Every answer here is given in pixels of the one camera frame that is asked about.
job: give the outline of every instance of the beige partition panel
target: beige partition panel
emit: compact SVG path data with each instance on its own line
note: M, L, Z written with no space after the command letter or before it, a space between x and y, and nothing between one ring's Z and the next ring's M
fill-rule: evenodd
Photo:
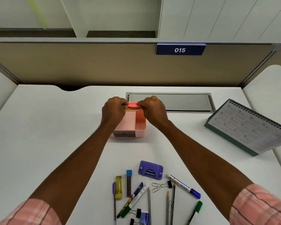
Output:
M155 55L156 44L0 43L25 84L238 86L274 45L209 44L202 56Z
M248 85L253 79L256 78L263 70L270 65L281 65L281 48L273 54L246 82L243 86Z

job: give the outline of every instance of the hand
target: hand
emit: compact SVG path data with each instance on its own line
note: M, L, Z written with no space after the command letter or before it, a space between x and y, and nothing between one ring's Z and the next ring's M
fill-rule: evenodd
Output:
M116 128L125 115L127 105L126 99L117 96L108 99L102 107L102 123L108 123Z
M169 122L165 106L156 96L147 97L136 105L142 107L145 118L156 128Z

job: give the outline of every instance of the blue marker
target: blue marker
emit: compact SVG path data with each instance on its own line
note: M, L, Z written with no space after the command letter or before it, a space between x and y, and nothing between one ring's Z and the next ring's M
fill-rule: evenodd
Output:
M197 191L195 191L194 189L191 189L190 187L188 187L187 185L185 185L183 182L179 181L177 178L175 178L172 175L169 175L169 178L172 179L174 182L176 182L177 184L181 185L182 187L184 187L185 189L187 189L187 191L189 193L191 193L193 196L195 196L196 198L200 199L201 198L201 194L198 193Z

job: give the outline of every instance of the green cap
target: green cap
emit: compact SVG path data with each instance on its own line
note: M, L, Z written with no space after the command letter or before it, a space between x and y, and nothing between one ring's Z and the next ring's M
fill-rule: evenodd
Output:
M202 205L203 205L202 201L198 201L198 203L197 203L197 205L196 205L196 207L195 207L195 211L196 211L197 213L199 213L199 211L200 211Z
M129 206L127 206L125 208L125 210L121 213L121 217L124 218L130 210L131 210L131 208Z

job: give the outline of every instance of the pencil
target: pencil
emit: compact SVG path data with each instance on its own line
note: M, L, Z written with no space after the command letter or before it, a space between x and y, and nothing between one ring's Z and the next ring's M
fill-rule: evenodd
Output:
M149 208L149 224L151 224L151 196L150 196L150 188L148 188L148 208Z
M176 189L176 183L174 183L174 187L173 187L172 210L171 210L171 212L172 212L172 213L171 213L171 225L173 225L175 189Z
M167 218L166 218L166 225L169 225L169 211L170 211L170 195L169 192L167 193Z

